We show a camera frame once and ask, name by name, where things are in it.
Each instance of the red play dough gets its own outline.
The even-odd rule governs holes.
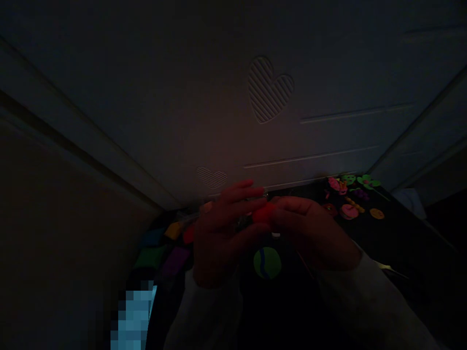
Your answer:
[[[251,218],[254,223],[264,223],[271,226],[270,216],[272,211],[276,209],[276,206],[268,202],[264,207],[253,212]]]
[[[195,224],[191,224],[187,227],[185,233],[183,234],[183,241],[185,244],[190,244],[195,238]]]

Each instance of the blue object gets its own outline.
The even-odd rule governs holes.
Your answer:
[[[139,248],[159,245],[161,237],[164,235],[166,227],[157,228],[146,232],[141,238]]]
[[[261,265],[260,265],[261,273],[263,274],[265,279],[270,280],[271,278],[269,277],[268,273],[264,269],[264,264],[265,264],[265,260],[266,260],[265,257],[264,257],[264,249],[261,248],[259,250],[259,253],[261,254]]]

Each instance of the sleeve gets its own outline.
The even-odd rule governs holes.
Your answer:
[[[439,349],[378,265],[362,252],[347,272],[317,271],[321,294],[351,336],[368,349]]]
[[[222,287],[211,290],[199,287],[193,280],[193,270],[187,271],[185,292],[164,350],[236,348],[242,307],[238,273]]]

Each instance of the heart shape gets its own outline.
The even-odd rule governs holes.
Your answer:
[[[216,171],[213,173],[206,167],[198,167],[196,169],[199,179],[211,190],[224,186],[227,181],[225,172]]]
[[[273,81],[273,74],[272,64],[266,57],[257,57],[251,63],[248,91],[254,115],[260,124],[277,117],[293,93],[292,77],[283,74]]]

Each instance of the dark floor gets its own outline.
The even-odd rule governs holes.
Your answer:
[[[425,208],[427,221],[467,259],[467,189]]]

